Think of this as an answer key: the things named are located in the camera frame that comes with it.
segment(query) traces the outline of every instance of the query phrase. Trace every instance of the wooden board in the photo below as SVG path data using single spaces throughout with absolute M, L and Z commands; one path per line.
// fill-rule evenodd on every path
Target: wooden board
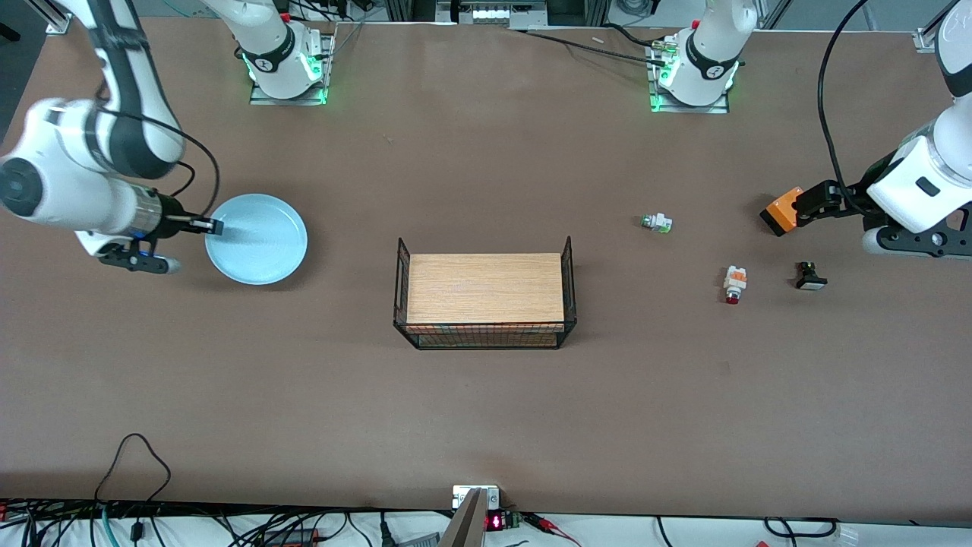
M 413 254 L 406 320 L 409 324 L 563 321 L 560 255 Z

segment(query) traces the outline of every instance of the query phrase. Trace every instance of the light blue plate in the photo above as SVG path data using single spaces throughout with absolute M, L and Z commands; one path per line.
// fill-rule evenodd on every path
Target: light blue plate
M 223 221 L 223 234 L 206 235 L 206 252 L 217 270 L 234 281 L 276 283 L 292 274 L 307 253 L 307 228 L 300 215 L 273 196 L 237 196 L 212 217 Z

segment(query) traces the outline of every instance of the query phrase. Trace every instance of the orange block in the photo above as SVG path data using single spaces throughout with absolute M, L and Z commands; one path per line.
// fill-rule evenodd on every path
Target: orange block
M 797 186 L 776 198 L 759 213 L 777 236 L 782 236 L 796 228 L 796 209 L 793 208 L 793 204 L 796 202 L 796 197 L 801 194 L 803 189 Z

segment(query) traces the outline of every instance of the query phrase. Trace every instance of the black wire basket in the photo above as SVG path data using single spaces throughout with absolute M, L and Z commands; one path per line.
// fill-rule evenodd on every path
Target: black wire basket
M 395 328 L 418 349 L 557 349 L 577 324 L 573 254 L 567 238 L 560 254 L 563 320 L 515 322 L 408 322 L 411 255 L 399 238 L 395 282 Z

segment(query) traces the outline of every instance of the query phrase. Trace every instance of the wooden box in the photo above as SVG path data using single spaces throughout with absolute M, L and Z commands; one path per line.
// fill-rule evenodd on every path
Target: wooden box
M 577 322 L 561 253 L 410 254 L 399 239 L 395 328 L 419 349 L 556 349 Z

